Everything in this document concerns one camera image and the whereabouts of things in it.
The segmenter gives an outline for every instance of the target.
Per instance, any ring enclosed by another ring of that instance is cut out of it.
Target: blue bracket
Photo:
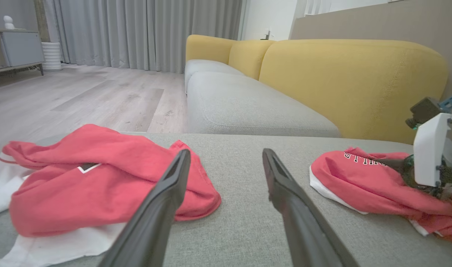
[[[440,108],[444,112],[451,113],[451,111],[452,111],[452,97],[440,102],[438,105],[440,106]]]

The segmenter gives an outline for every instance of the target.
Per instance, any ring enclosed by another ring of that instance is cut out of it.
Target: white figurine
[[[12,22],[14,22],[14,21],[12,20],[11,17],[4,16],[4,22],[6,23],[5,24],[6,29],[14,29],[15,28],[14,24],[12,24]]]

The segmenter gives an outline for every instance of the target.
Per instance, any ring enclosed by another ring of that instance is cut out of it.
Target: gray wall
[[[389,39],[430,47],[447,60],[443,98],[452,96],[452,0],[404,0],[302,17],[290,39]]]
[[[0,28],[4,28],[4,15],[12,17],[16,28],[38,31],[33,0],[0,0]]]

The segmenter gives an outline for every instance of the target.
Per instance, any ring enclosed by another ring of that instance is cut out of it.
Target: gray fabric surface
[[[187,103],[194,134],[340,137],[324,116],[246,76],[196,73]]]
[[[185,93],[188,93],[188,82],[190,81],[192,75],[197,72],[205,71],[221,72],[244,76],[244,74],[239,70],[222,62],[206,59],[190,59],[185,65]]]
[[[237,39],[242,6],[242,0],[48,1],[64,62],[175,73],[183,73],[190,34]]]
[[[131,132],[132,135],[143,133]],[[412,152],[394,142],[251,135],[146,134],[163,147],[182,140],[199,155],[222,204],[210,216],[172,226],[164,266],[292,266],[282,217],[268,201],[262,150],[272,148],[362,267],[452,267],[452,243],[423,237],[399,216],[361,215],[309,186],[319,155],[358,146],[367,152]],[[49,145],[60,136],[39,142]],[[0,214],[0,257],[15,241],[8,213]],[[93,267],[101,256],[58,266]]]

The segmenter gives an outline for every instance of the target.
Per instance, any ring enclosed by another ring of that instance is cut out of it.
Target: red and white clothing
[[[396,214],[422,235],[452,241],[452,196],[439,200],[407,186],[394,169],[371,159],[404,159],[408,154],[367,154],[359,148],[321,155],[310,166],[310,185],[322,196],[361,214]]]
[[[181,141],[165,149],[143,136],[96,125],[84,125],[46,147],[10,142],[0,156],[0,212],[10,205],[21,236],[0,266],[20,265],[20,260],[24,266],[47,266],[104,252],[182,149],[189,147]],[[192,152],[175,220],[205,217],[220,204]]]

